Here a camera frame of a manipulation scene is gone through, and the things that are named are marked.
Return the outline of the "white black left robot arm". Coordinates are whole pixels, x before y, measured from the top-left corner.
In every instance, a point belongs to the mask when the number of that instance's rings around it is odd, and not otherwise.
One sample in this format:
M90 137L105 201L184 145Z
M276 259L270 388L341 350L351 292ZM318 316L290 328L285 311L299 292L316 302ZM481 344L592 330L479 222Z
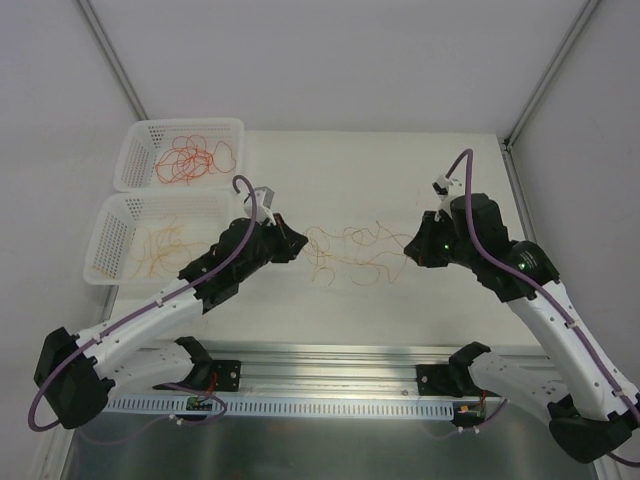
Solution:
M137 379L126 363L136 351L229 300L265 265L295 260L307 242L280 214L262 222L236 219L208 251L133 312L75 334L64 327L50 332L34 373L38 392L29 408L29 427L44 429L36 422L40 401L54 412L55 425L85 425L127 382Z

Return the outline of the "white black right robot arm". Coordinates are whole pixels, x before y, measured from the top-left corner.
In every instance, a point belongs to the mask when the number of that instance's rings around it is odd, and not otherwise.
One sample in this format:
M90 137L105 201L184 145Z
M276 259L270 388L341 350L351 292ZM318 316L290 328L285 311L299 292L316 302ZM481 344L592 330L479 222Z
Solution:
M535 243L509 238L497 203L459 196L425 211L404 253L418 266L458 265L518 316L560 375L554 383L472 342L429 375L428 386L453 397L495 393L545 424L560 448L588 464L639 428L639 390L607 357L577 314L559 273Z

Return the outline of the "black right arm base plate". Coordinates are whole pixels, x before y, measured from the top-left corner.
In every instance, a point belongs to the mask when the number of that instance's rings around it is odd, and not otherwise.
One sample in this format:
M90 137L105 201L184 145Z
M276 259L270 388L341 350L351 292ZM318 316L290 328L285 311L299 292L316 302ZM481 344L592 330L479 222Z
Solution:
M420 396L448 396L462 398L481 396L467 370L450 364L418 364L415 366L416 383Z

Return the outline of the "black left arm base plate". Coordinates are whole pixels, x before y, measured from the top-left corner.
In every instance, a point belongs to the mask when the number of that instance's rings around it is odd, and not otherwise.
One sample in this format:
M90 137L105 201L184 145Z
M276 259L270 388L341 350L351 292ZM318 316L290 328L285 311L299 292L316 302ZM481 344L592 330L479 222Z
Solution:
M242 362L239 360L213 359L196 364L186 384L195 390L213 392L237 392L240 388Z

